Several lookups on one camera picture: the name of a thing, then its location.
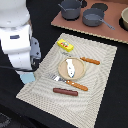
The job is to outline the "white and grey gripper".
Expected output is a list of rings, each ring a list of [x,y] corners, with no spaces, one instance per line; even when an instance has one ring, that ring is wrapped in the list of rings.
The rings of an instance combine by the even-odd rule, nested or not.
[[[14,30],[0,29],[0,41],[12,64],[11,69],[18,74],[34,72],[38,68],[41,51],[29,25]]]

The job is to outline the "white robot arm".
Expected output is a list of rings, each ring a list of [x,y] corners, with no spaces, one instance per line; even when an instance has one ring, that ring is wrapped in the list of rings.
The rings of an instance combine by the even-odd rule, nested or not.
[[[18,74],[38,68],[41,52],[38,40],[32,36],[26,0],[0,0],[0,42]]]

